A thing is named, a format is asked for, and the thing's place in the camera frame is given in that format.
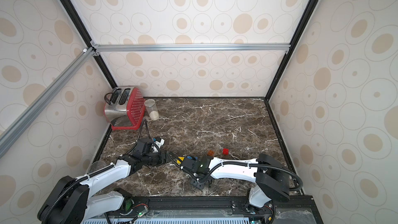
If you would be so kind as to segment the red lego brick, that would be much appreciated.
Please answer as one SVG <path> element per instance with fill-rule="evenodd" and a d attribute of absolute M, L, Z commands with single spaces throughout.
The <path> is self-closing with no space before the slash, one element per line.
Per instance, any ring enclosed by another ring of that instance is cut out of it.
<path fill-rule="evenodd" d="M 223 151 L 222 151 L 222 153 L 223 153 L 224 155 L 228 155 L 228 154 L 229 154 L 229 150 L 226 149 L 226 148 L 224 148 Z"/>

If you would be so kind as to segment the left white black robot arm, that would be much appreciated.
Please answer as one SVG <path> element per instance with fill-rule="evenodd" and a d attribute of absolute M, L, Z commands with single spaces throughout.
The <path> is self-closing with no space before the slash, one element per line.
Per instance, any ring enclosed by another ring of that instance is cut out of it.
<path fill-rule="evenodd" d="M 115 163 L 77 178 L 61 178 L 38 211 L 38 220 L 43 224 L 80 224 L 106 212 L 120 209 L 130 212 L 132 201 L 129 193 L 123 190 L 100 196 L 97 193 L 143 167 L 165 164 L 163 145 L 163 138 L 141 138 Z"/>

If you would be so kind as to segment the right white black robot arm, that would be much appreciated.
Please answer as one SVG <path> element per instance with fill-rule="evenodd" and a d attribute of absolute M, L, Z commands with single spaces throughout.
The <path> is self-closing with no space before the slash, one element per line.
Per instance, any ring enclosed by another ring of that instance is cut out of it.
<path fill-rule="evenodd" d="M 226 160 L 212 156 L 177 157 L 177 166 L 191 177 L 191 184 L 202 190 L 215 179 L 238 179 L 255 183 L 248 205 L 262 208 L 271 201 L 288 202 L 290 192 L 303 188 L 302 179 L 273 157 L 260 154 L 257 159 Z"/>

